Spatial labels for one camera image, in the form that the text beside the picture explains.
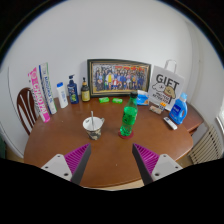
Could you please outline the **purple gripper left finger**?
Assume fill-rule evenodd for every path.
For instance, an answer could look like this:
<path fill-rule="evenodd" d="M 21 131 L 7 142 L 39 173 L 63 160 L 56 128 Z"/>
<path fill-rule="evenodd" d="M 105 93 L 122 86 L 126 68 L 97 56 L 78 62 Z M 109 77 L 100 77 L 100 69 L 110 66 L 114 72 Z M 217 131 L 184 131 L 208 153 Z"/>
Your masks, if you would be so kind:
<path fill-rule="evenodd" d="M 79 185 L 90 155 L 91 145 L 85 144 L 66 155 L 56 154 L 42 169 Z"/>

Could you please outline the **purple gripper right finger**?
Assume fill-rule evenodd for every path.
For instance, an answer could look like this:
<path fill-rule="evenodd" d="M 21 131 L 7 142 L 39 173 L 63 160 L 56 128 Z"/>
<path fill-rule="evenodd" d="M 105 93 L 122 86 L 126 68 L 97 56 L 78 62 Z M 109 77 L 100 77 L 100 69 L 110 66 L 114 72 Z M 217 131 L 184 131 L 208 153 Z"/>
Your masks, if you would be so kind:
<path fill-rule="evenodd" d="M 136 160 L 142 181 L 148 185 L 182 169 L 169 155 L 155 152 L 134 143 L 132 154 Z"/>

